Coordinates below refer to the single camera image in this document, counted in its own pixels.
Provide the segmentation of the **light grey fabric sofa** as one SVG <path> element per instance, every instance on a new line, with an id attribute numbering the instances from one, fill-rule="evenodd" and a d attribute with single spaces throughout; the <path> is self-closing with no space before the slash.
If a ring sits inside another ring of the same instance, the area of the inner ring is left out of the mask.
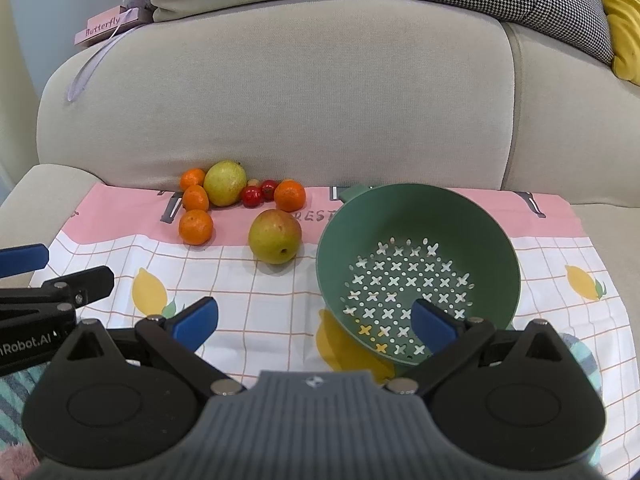
<path id="1" fill-rule="evenodd" d="M 6 245 L 48 242 L 94 184 L 173 190 L 234 159 L 306 185 L 555 194 L 591 236 L 639 233 L 639 90 L 517 24 L 410 0 L 297 0 L 151 24 L 49 79 Z"/>

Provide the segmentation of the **pink checkered lemon cloth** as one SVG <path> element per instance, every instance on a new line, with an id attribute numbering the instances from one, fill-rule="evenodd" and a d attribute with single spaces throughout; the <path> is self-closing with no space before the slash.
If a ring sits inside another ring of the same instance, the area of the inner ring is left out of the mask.
<path id="1" fill-rule="evenodd" d="M 639 374 L 627 310 L 610 274 L 572 207 L 547 194 L 471 190 L 510 237 L 522 288 L 514 323 L 546 318 L 593 359 L 592 380 L 602 393 L 606 426 L 596 462 L 613 479 L 639 469 Z M 95 185 L 58 228 L 47 266 L 32 284 L 108 266 L 111 295 L 82 308 L 106 327 L 129 327 L 147 314 L 171 315 L 211 296 L 219 309 L 216 332 L 200 355 L 251 386 L 262 370 L 370 370 L 376 380 L 399 372 L 331 318 L 316 278 L 320 235 L 338 199 L 330 188 L 310 188 L 297 214 L 303 244 L 296 258 L 272 268 L 247 244 L 255 211 L 213 212 L 209 244 L 183 244 L 180 200 L 168 192 Z"/>

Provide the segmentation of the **pink butterfly sign box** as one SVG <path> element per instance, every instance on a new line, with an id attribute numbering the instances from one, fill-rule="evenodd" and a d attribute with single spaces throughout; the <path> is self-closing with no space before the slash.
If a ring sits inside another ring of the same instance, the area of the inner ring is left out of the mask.
<path id="1" fill-rule="evenodd" d="M 141 18 L 141 10 L 138 8 L 125 9 L 123 6 L 114 6 L 89 18 L 85 28 L 75 35 L 74 45 L 84 46 L 93 40 L 99 40 L 104 35 L 115 35 L 116 32 L 137 23 L 139 18 Z"/>

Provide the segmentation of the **teal striped rug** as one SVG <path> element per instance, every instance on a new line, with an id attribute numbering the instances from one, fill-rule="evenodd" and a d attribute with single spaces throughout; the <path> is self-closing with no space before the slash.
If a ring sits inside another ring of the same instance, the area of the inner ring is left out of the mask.
<path id="1" fill-rule="evenodd" d="M 22 427 L 24 405 L 46 369 L 29 367 L 1 378 L 1 478 L 25 479 L 39 465 Z"/>

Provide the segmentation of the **yellow cushion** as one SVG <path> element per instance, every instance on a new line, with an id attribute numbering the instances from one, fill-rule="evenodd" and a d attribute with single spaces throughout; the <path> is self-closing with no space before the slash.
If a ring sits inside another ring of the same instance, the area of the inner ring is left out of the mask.
<path id="1" fill-rule="evenodd" d="M 602 0 L 610 26 L 612 70 L 623 80 L 639 84 L 639 0 Z"/>

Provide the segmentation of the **mandarin orange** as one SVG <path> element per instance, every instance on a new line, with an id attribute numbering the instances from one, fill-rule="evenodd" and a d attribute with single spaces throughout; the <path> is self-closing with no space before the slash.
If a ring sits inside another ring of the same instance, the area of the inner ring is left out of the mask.
<path id="1" fill-rule="evenodd" d="M 202 186 L 205 180 L 206 173 L 201 168 L 192 168 L 186 170 L 180 178 L 180 190 L 186 191 L 193 185 Z"/>
<path id="2" fill-rule="evenodd" d="M 185 212 L 178 227 L 181 239 L 188 245 L 206 244 L 213 236 L 214 222 L 204 210 L 193 209 Z"/>
<path id="3" fill-rule="evenodd" d="M 286 212 L 301 210 L 306 205 L 306 190 L 299 182 L 286 179 L 273 192 L 276 206 Z"/>
<path id="4" fill-rule="evenodd" d="M 209 198 L 203 188 L 199 184 L 190 185 L 183 191 L 182 206 L 186 211 L 191 210 L 209 210 Z"/>

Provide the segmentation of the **lilac ribbon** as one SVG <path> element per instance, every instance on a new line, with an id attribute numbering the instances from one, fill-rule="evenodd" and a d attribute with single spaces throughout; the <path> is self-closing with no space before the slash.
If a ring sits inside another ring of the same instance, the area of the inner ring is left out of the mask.
<path id="1" fill-rule="evenodd" d="M 89 80 L 92 75 L 101 64 L 102 60 L 106 57 L 107 53 L 114 44 L 119 42 L 119 34 L 120 29 L 126 23 L 129 22 L 130 16 L 133 16 L 137 12 L 137 9 L 128 9 L 120 23 L 114 29 L 114 32 L 111 33 L 111 36 L 104 41 L 99 50 L 93 53 L 93 55 L 88 58 L 88 61 L 85 62 L 83 66 L 81 66 L 80 70 L 70 83 L 66 92 L 66 101 L 69 103 L 73 103 L 78 99 L 78 96 L 81 95 L 82 92 L 85 91 L 85 88 L 88 86 Z"/>

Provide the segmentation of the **yellow-green guava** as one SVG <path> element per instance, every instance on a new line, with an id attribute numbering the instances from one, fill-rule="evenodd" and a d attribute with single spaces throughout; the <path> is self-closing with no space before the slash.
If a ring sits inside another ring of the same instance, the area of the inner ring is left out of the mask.
<path id="1" fill-rule="evenodd" d="M 203 186 L 215 207 L 228 207 L 240 200 L 246 182 L 246 171 L 238 162 L 221 160 L 206 172 Z"/>
<path id="2" fill-rule="evenodd" d="M 248 232 L 248 246 L 255 258 L 278 266 L 291 261 L 302 242 L 302 228 L 288 212 L 269 209 L 261 212 Z"/>

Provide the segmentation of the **green perforated colander bowl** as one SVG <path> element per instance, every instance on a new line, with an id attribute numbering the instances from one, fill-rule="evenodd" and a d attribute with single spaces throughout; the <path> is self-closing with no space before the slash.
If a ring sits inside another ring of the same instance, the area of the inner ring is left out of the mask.
<path id="1" fill-rule="evenodd" d="M 508 327 L 521 273 L 509 237 L 481 206 L 436 186 L 354 185 L 337 194 L 316 274 L 336 322 L 376 356 L 413 366 L 431 355 L 412 329 L 416 300 L 456 321 Z"/>

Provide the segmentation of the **red cherry tomato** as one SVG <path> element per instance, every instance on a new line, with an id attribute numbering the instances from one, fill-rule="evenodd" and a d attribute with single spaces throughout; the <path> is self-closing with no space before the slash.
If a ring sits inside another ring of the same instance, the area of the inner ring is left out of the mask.
<path id="1" fill-rule="evenodd" d="M 247 185 L 242 189 L 241 202 L 246 208 L 256 208 L 262 204 L 262 189 L 256 185 Z"/>
<path id="2" fill-rule="evenodd" d="M 260 186 L 260 195 L 264 202 L 269 203 L 273 201 L 273 195 L 274 192 L 276 192 L 278 185 L 279 182 L 276 180 L 268 179 L 262 181 L 262 185 Z"/>

